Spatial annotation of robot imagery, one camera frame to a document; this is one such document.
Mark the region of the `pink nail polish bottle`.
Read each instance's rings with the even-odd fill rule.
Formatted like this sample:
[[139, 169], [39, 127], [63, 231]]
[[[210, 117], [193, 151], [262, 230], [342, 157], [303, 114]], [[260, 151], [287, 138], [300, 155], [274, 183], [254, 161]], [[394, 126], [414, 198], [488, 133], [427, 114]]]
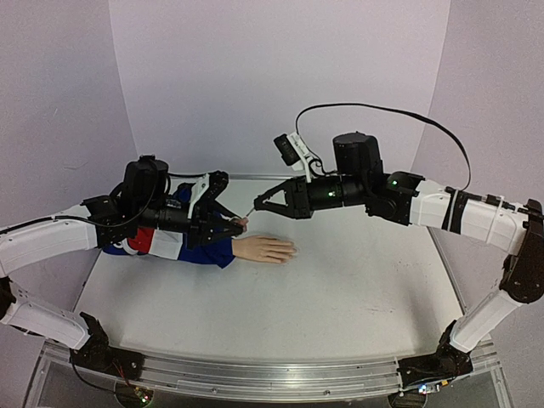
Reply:
[[247, 225], [249, 224], [248, 218], [232, 218], [230, 221], [240, 225], [244, 231], [247, 231]]

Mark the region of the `mannequin hand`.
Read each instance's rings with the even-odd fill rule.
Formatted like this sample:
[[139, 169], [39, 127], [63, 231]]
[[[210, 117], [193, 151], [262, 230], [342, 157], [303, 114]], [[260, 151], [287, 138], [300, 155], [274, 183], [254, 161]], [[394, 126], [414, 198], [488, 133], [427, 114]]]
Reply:
[[252, 235], [232, 241], [232, 252], [237, 258], [263, 264], [284, 264], [293, 259], [297, 249], [290, 241], [264, 235]]

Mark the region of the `blue red white jacket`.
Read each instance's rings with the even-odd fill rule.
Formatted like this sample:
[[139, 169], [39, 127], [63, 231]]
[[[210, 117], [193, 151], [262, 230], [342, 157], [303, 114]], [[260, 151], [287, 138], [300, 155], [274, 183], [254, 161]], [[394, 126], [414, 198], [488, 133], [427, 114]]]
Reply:
[[229, 266], [235, 259], [232, 239], [196, 246], [188, 249], [186, 234], [167, 232], [159, 229], [139, 228], [134, 238], [110, 244], [102, 252], [113, 256], [152, 256], [191, 264], [216, 265], [221, 269]]

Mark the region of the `aluminium front rail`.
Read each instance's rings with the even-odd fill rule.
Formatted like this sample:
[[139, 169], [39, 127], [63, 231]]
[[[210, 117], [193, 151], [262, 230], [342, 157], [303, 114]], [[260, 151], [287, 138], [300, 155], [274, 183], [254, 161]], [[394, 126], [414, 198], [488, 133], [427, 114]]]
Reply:
[[421, 356], [258, 363], [199, 360], [118, 349], [111, 363], [95, 365], [78, 352], [54, 343], [46, 344], [44, 354], [68, 367], [76, 367], [81, 374], [118, 380], [124, 385], [219, 400], [277, 403], [361, 400], [411, 390], [437, 392], [454, 381], [486, 372], [497, 376], [501, 370], [491, 340], [484, 340], [476, 347], [460, 373], [446, 375], [431, 369]]

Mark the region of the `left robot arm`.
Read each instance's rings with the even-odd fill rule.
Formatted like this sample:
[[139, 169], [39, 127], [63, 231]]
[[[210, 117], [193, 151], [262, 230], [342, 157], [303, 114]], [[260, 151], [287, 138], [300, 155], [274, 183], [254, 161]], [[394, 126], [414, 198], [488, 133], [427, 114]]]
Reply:
[[98, 318], [50, 303], [19, 286], [13, 274], [76, 253], [103, 250], [195, 264], [228, 265], [232, 239], [244, 230], [218, 201], [229, 176], [190, 176], [178, 188], [168, 165], [154, 156], [127, 164], [108, 195], [1, 230], [1, 322], [70, 350], [77, 368], [139, 378], [145, 357], [111, 344]]

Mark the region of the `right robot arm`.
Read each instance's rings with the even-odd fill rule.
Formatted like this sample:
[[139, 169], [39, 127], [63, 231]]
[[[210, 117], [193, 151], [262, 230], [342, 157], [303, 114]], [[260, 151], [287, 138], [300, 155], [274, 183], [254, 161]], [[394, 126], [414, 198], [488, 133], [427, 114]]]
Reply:
[[477, 275], [499, 268], [481, 300], [470, 302], [451, 322], [430, 354], [399, 360], [402, 390], [426, 394], [473, 369], [476, 346], [512, 312], [543, 296], [543, 210], [501, 195], [477, 195], [421, 175], [385, 173], [377, 139], [346, 133], [332, 141], [336, 172], [318, 175], [317, 158], [297, 133], [275, 138], [283, 162], [297, 176], [254, 200], [258, 211], [308, 219], [321, 210], [362, 206], [367, 215], [404, 226], [431, 229], [452, 279], [462, 287]]

